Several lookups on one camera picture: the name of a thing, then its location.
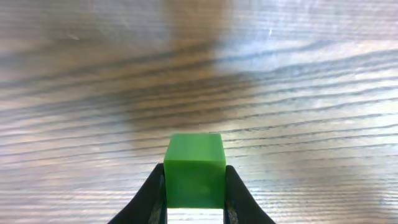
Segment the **tabletop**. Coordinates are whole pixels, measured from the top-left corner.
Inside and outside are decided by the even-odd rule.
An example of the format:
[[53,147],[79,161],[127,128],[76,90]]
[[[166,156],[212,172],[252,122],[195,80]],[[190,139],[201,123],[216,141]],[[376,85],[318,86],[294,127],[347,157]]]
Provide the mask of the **tabletop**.
[[[0,7],[9,14],[0,17],[14,19],[19,26],[7,29],[21,39],[0,40],[0,223],[106,223],[162,162],[173,133],[220,133],[227,164],[277,223],[397,222],[398,41],[361,40],[396,33],[389,26],[393,2],[383,4],[385,26],[371,23],[375,32],[372,26],[332,32],[324,26],[336,18],[322,13],[353,14],[354,3],[312,1],[322,3],[314,7],[323,11],[311,17],[322,29],[311,32],[298,20],[294,28],[302,32],[284,24],[251,30],[264,35],[258,39],[236,38],[239,32],[229,32],[239,29],[224,29],[230,25],[219,19],[245,20],[243,6],[241,14],[192,6],[210,24],[202,27],[192,17],[174,16],[189,13],[166,1],[172,26],[152,15],[130,27],[140,11],[125,21],[122,12],[109,18],[101,14],[107,6],[95,5],[94,14],[106,22],[90,17],[77,23],[84,28],[63,24],[56,32],[59,20],[84,16],[65,9],[78,1],[51,1],[50,12],[77,16],[50,15],[58,20],[44,25],[43,4],[5,2]],[[147,10],[142,15],[159,8],[149,2],[140,6]],[[28,16],[17,20],[21,15]],[[39,34],[48,38],[25,30],[30,22],[38,30],[43,25]],[[113,29],[110,22],[127,24],[117,27],[125,32],[104,29]],[[142,32],[135,35],[136,29]],[[288,38],[337,37],[336,30],[357,38]],[[223,219],[219,210],[169,214],[170,223]]]

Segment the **green cube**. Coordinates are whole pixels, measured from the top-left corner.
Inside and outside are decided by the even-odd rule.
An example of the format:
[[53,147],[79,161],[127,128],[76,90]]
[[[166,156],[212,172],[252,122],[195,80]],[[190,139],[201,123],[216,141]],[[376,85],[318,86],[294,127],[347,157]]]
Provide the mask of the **green cube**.
[[223,208],[225,154],[219,134],[175,134],[164,157],[169,208]]

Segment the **cube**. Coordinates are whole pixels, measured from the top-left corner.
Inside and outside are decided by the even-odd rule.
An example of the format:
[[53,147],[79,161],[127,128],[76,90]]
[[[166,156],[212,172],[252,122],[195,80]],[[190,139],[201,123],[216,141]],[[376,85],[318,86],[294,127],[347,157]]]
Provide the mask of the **cube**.
[[164,157],[168,208],[223,208],[225,154],[219,134],[175,134]]

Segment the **green object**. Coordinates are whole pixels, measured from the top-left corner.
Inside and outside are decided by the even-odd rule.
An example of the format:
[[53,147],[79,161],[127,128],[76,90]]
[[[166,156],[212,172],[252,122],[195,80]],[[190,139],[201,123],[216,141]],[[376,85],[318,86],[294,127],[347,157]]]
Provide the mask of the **green object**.
[[223,208],[225,154],[219,134],[175,134],[164,157],[169,208]]

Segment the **wooden table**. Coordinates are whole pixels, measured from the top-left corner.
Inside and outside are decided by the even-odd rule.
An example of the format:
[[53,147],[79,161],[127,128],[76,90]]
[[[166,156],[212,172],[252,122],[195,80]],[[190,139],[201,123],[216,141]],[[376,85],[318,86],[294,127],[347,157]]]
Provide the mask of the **wooden table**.
[[397,223],[398,42],[359,40],[396,37],[396,4],[261,5],[263,24],[243,3],[68,2],[0,3],[0,223],[106,223],[177,132],[221,133],[277,223]]

